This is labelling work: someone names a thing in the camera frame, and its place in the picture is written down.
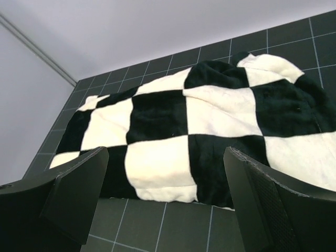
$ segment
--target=white wall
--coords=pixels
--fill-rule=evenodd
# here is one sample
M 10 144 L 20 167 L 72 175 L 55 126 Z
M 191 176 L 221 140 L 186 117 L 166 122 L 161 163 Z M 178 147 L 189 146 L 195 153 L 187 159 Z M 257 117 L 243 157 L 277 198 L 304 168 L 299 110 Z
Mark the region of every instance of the white wall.
M 335 0 L 0 0 L 77 80 L 334 9 Z
M 0 25 L 0 185 L 22 179 L 73 87 Z

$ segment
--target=black plastic object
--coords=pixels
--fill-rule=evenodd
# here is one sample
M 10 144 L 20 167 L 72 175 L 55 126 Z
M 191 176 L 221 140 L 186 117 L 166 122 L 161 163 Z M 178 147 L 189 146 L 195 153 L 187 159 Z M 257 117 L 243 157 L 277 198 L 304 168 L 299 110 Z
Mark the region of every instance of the black plastic object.
M 30 179 L 0 186 L 0 251 L 80 251 L 108 159 L 106 148 L 96 148 Z
M 247 252 L 336 251 L 336 192 L 278 172 L 234 148 L 226 149 L 224 164 Z

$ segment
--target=dark tiled floor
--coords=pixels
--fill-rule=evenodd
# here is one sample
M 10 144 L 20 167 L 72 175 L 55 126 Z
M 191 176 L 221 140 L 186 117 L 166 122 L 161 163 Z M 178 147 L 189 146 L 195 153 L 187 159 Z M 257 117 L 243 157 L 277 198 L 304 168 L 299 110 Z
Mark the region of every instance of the dark tiled floor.
M 87 96 L 127 90 L 201 60 L 229 62 L 230 56 L 241 50 L 289 59 L 322 85 L 336 102 L 335 38 L 336 11 L 333 11 L 81 80 L 26 177 L 48 167 L 71 115 Z M 199 204 L 102 199 L 88 244 L 82 251 L 244 251 L 241 242 L 233 212 Z

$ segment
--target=blanket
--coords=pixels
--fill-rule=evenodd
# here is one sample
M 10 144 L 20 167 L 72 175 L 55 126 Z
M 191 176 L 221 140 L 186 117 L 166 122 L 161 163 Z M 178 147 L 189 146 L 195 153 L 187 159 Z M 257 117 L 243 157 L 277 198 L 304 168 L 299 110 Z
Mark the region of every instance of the blanket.
M 223 164 L 232 146 L 336 191 L 336 106 L 289 61 L 243 52 L 126 92 L 92 96 L 69 121 L 50 168 L 106 146 L 101 197 L 234 208 Z

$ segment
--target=black and white checkered cloth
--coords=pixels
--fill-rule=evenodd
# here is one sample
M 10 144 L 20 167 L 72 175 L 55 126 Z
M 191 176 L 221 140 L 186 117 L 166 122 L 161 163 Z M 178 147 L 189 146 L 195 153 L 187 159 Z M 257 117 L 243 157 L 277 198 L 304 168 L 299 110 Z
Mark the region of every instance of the black and white checkered cloth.
M 336 191 L 336 105 L 283 58 L 241 53 L 232 60 L 87 98 L 51 167 L 106 146 L 102 197 L 233 207 L 223 164 L 233 146 Z

